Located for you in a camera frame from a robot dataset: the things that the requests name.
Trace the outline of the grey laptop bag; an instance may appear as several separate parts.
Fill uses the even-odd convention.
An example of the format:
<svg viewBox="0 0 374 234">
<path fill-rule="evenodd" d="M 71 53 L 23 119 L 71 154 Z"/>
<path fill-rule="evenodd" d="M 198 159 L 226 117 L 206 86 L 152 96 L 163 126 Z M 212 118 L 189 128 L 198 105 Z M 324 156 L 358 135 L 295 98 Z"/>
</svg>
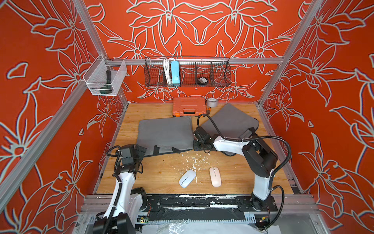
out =
<svg viewBox="0 0 374 234">
<path fill-rule="evenodd" d="M 211 138 L 218 152 L 227 155 L 252 157 L 258 155 L 256 131 L 259 121 L 231 104 L 225 105 L 213 117 L 200 114 L 197 127 L 202 127 Z"/>
<path fill-rule="evenodd" d="M 137 144 L 146 148 L 145 156 L 182 153 L 193 149 L 191 117 L 142 120 Z"/>
</svg>

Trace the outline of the pink computer mouse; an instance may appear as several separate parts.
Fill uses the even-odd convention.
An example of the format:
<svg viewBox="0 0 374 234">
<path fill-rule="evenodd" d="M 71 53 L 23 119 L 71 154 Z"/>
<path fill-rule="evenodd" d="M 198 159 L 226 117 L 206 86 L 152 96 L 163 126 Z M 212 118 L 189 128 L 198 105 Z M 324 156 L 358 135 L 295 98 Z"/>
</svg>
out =
<svg viewBox="0 0 374 234">
<path fill-rule="evenodd" d="M 210 167 L 209 174 L 212 186 L 220 187 L 222 185 L 222 180 L 219 169 L 217 167 Z"/>
</svg>

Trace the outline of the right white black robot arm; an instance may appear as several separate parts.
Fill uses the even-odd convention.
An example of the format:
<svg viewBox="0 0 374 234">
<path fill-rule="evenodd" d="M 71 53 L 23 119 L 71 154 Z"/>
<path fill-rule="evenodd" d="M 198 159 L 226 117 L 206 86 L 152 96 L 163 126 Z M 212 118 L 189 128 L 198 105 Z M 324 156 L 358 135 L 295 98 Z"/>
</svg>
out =
<svg viewBox="0 0 374 234">
<path fill-rule="evenodd" d="M 216 135 L 210 135 L 200 125 L 200 118 L 207 117 L 217 131 Z M 264 221 L 257 219 L 255 227 L 259 231 L 267 231 L 279 219 L 285 203 L 285 191 L 280 185 L 273 186 L 273 180 L 276 173 L 282 169 L 292 158 L 290 144 L 279 136 L 259 136 L 254 128 L 249 129 L 251 135 L 249 138 L 233 138 L 225 136 L 214 120 L 207 114 L 200 114 L 197 117 L 197 127 L 193 132 L 195 140 L 193 141 L 194 151 L 229 152 L 235 155 L 243 156 L 252 172 L 255 174 L 254 188 L 251 193 L 251 207 L 255 211 L 267 210 L 267 217 Z M 264 141 L 265 139 L 278 140 L 287 147 L 287 156 L 285 160 L 277 165 L 278 155 Z M 281 204 L 276 215 L 270 217 L 269 205 L 272 201 L 272 192 L 276 189 L 281 191 Z"/>
</svg>

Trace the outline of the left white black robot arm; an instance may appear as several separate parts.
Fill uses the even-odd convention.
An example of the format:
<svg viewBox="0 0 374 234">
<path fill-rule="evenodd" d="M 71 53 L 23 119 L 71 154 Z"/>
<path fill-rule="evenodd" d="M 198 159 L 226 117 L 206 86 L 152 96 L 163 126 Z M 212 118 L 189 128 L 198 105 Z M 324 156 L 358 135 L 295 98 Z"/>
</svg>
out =
<svg viewBox="0 0 374 234">
<path fill-rule="evenodd" d="M 142 160 L 147 149 L 137 144 L 114 146 L 106 156 L 116 159 L 116 186 L 107 211 L 96 215 L 94 234 L 135 234 L 138 212 L 147 207 L 145 189 L 134 189 L 137 174 L 143 173 Z"/>
</svg>

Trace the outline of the white computer mouse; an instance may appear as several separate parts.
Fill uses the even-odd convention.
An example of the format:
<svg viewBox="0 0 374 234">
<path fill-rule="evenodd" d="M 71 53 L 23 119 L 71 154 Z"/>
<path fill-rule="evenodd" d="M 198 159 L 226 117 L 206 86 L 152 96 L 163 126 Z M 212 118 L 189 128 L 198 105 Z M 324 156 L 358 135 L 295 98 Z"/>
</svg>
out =
<svg viewBox="0 0 374 234">
<path fill-rule="evenodd" d="M 179 179 L 179 185 L 182 188 L 186 188 L 190 185 L 190 183 L 196 178 L 196 173 L 194 170 L 186 171 L 182 177 Z"/>
</svg>

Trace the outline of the orange tool case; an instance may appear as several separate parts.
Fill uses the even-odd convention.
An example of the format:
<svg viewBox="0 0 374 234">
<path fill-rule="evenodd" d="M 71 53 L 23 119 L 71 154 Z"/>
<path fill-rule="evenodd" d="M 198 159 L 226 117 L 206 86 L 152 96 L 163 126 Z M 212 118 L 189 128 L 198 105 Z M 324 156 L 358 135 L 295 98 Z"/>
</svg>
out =
<svg viewBox="0 0 374 234">
<path fill-rule="evenodd" d="M 173 99 L 173 117 L 199 116 L 207 114 L 206 101 L 203 97 L 175 97 Z"/>
</svg>

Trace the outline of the small black square device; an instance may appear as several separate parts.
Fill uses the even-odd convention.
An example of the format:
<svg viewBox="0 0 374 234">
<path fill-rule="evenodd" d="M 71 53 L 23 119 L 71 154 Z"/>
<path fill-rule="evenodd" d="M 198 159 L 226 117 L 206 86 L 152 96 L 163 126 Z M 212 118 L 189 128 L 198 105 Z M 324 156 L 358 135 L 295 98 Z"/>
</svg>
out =
<svg viewBox="0 0 374 234">
<path fill-rule="evenodd" d="M 206 86 L 209 84 L 209 80 L 205 77 L 199 77 L 197 80 L 196 80 L 196 83 L 200 86 Z"/>
</svg>

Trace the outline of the dark green flashlight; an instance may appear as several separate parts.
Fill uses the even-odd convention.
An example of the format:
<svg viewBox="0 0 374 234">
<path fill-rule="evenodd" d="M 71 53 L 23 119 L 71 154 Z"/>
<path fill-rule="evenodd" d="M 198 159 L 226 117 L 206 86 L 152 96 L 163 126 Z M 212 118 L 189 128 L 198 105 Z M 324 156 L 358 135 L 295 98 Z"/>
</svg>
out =
<svg viewBox="0 0 374 234">
<path fill-rule="evenodd" d="M 100 94 L 111 94 L 113 91 L 111 79 L 111 70 L 106 71 L 106 84 L 100 88 Z"/>
</svg>

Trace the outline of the light blue power bank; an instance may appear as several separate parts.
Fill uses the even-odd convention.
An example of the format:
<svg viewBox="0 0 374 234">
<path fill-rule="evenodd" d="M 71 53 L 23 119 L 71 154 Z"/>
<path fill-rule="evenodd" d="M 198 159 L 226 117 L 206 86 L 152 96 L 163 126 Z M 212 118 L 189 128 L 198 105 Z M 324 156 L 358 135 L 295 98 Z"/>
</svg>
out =
<svg viewBox="0 0 374 234">
<path fill-rule="evenodd" d="M 172 81 L 172 85 L 179 86 L 180 85 L 179 61 L 172 60 L 170 62 L 170 67 L 171 67 L 171 81 Z"/>
</svg>

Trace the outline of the grey duct tape roll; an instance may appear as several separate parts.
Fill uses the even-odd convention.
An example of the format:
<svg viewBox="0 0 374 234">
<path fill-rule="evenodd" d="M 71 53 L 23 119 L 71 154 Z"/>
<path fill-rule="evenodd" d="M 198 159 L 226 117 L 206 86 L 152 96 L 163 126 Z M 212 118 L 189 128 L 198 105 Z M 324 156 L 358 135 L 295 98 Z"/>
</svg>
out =
<svg viewBox="0 0 374 234">
<path fill-rule="evenodd" d="M 215 98 L 208 98 L 206 100 L 206 105 L 208 108 L 215 108 L 218 106 L 218 99 Z"/>
</svg>

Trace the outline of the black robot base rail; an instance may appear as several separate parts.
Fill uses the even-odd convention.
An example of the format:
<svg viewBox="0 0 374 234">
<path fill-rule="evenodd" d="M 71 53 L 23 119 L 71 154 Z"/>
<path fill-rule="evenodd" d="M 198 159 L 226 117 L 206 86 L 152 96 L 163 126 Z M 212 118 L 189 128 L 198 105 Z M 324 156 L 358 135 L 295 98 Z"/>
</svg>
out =
<svg viewBox="0 0 374 234">
<path fill-rule="evenodd" d="M 150 221 L 243 221 L 278 211 L 273 197 L 254 201 L 250 195 L 152 194 L 140 214 Z"/>
</svg>

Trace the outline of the clear acrylic wall box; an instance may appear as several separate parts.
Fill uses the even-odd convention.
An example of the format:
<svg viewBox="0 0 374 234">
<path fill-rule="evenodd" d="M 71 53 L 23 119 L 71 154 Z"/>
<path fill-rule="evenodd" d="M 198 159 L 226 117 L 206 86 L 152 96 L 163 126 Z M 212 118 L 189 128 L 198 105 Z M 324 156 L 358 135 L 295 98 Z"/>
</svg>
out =
<svg viewBox="0 0 374 234">
<path fill-rule="evenodd" d="M 100 88 L 106 84 L 106 71 L 111 70 L 112 88 L 111 94 L 100 94 Z M 95 61 L 90 65 L 83 79 L 94 96 L 117 96 L 127 75 L 127 65 L 124 60 L 105 59 L 99 54 Z"/>
</svg>

